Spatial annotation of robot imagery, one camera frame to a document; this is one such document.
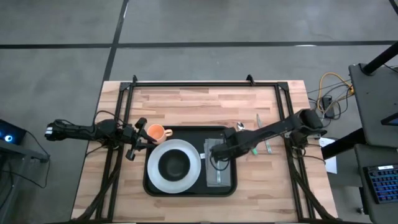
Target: wooden tabletop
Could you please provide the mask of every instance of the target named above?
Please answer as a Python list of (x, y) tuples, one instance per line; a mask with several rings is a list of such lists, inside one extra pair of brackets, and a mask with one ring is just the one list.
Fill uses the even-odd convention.
[[(303, 81), (287, 81), (294, 112), (309, 108)], [(120, 82), (105, 82), (98, 110), (114, 112)], [(122, 114), (126, 104), (124, 97)], [(140, 117), (151, 124), (223, 125), (236, 127), (241, 121), (247, 129), (257, 129), (256, 114), (263, 125), (279, 119), (275, 90), (272, 87), (145, 87), (135, 88), (129, 123)], [(99, 114), (96, 121), (112, 118)], [(145, 150), (134, 162), (123, 155), (118, 196), (114, 211), (116, 222), (291, 222), (297, 221), (292, 186), (282, 138), (269, 140), (272, 154), (265, 144), (258, 145), (257, 156), (249, 153), (236, 160), (238, 188), (229, 197), (151, 197), (142, 186)], [(88, 151), (100, 144), (91, 142)], [(322, 157), (319, 147), (307, 148), (307, 155)], [(106, 150), (90, 154), (83, 166), (72, 218), (78, 217), (98, 193), (103, 175)], [(310, 188), (320, 203), (337, 217), (335, 203), (322, 161), (305, 158)], [(303, 193), (302, 207), (307, 213)], [(108, 211), (106, 197), (104, 216)]]

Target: keyboard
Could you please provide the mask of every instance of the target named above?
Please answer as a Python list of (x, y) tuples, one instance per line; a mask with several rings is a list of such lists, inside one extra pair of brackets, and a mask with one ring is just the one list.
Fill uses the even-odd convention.
[(376, 203), (398, 202), (398, 164), (364, 167)]

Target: black bowl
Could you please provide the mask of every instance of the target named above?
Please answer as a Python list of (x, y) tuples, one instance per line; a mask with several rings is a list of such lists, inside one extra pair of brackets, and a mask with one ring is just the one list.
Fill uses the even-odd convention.
[(159, 172), (164, 179), (169, 181), (183, 179), (188, 174), (189, 168), (188, 156), (179, 149), (169, 150), (159, 159)]

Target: black tray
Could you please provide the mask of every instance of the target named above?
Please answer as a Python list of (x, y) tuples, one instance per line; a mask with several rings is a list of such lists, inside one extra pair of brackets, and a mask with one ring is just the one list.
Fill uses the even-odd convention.
[[(168, 139), (181, 139), (192, 144), (199, 154), (204, 153), (203, 145), (205, 139), (223, 138), (224, 126), (164, 126), (165, 129), (173, 130), (173, 135)], [(236, 175), (236, 161), (231, 160), (231, 186), (230, 187), (207, 187), (206, 184), (206, 164), (201, 159), (201, 170), (198, 180), (186, 191), (178, 194), (168, 194), (153, 185), (147, 173), (147, 162), (152, 150), (147, 149), (144, 169), (144, 190), (147, 194), (155, 197), (227, 197), (230, 196), (238, 185)]]

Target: gray floor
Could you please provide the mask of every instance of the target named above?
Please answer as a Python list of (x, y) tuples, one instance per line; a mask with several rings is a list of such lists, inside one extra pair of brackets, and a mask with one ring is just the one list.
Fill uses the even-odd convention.
[[(0, 44), (111, 43), (121, 5), (0, 0)], [(382, 0), (130, 0), (120, 42), (396, 40), (397, 22)], [(368, 62), (387, 47), (118, 49), (110, 80), (242, 80), (251, 74), (257, 80), (305, 80), (310, 91), (325, 72), (349, 78), (348, 65)], [(6, 96), (0, 98), (0, 118), (32, 131), (52, 159), (46, 189), (24, 184), (14, 222), (69, 219), (87, 142), (48, 142), (43, 132), (55, 118), (90, 124), (108, 55), (109, 49), (0, 50), (0, 94)], [(390, 62), (395, 64), (398, 58)], [(337, 82), (328, 77), (324, 86)], [(327, 136), (340, 138), (361, 126), (354, 98), (348, 103)], [(338, 157), (343, 176), (330, 175), (336, 207), (344, 220), (368, 222), (355, 212), (361, 205), (357, 189), (344, 187), (340, 168), (350, 156)], [(32, 163), (27, 175), (44, 181), (44, 174), (44, 166)]]

